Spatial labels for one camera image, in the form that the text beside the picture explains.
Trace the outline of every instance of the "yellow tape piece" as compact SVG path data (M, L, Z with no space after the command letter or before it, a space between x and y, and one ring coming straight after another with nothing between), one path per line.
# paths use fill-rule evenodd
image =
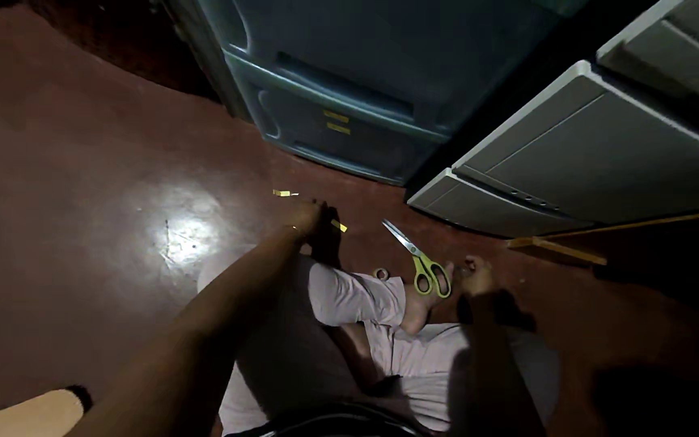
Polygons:
M338 124L333 124L333 123L325 123L325 126L328 126L328 129L333 129L336 132L341 132L343 134L349 135L349 129L347 129L344 126L339 126Z
M334 225L335 227L339 228L340 231L343 233L347 232L347 227L342 225L341 223L337 222L335 219L331 220L331 224Z
M350 122L349 117L345 117L342 114L336 114L335 112L331 112L329 110L322 110L322 113L325 114L326 117L335 118L336 120L341 121L342 123Z
M280 197L290 197L290 196L297 196L298 193L290 193L289 191L279 191L279 190L272 190L274 192L275 196L280 196Z

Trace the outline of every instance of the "forearm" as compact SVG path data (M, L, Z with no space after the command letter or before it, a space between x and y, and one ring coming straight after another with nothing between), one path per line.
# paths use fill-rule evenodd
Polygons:
M208 435L235 352L283 289L301 234L284 226L212 281L117 377L69 437Z
M494 321L490 295L471 298L472 384L477 421L498 435L546 435L519 374L505 330Z

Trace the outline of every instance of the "roll of tape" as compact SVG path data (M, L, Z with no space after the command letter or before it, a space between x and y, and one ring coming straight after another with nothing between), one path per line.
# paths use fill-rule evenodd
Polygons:
M374 277L382 281L387 281L390 279L390 272L388 272L385 268L378 268L377 270L374 270Z

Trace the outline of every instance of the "brown floor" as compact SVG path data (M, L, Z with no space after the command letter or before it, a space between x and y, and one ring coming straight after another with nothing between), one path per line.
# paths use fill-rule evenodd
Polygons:
M19 6L0 10L0 407L70 384L101 397L193 297L201 261L273 224L286 201L272 188L338 208L348 270L413 273L383 218L437 260L489 258L564 351L553 433L594 431L584 400L596 365L699 348L697 316L661 295L434 222L402 189L283 153L223 107L102 62Z

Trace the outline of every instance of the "foot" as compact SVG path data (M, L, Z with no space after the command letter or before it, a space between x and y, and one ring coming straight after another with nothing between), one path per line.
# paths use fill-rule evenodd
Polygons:
M454 265L447 263L444 269L451 278ZM442 299L435 292L428 295L417 293L413 284L405 284L403 290L406 294L406 308L403 313L403 320L401 320L399 326L407 334L416 335L428 323L428 315L432 307L441 303Z

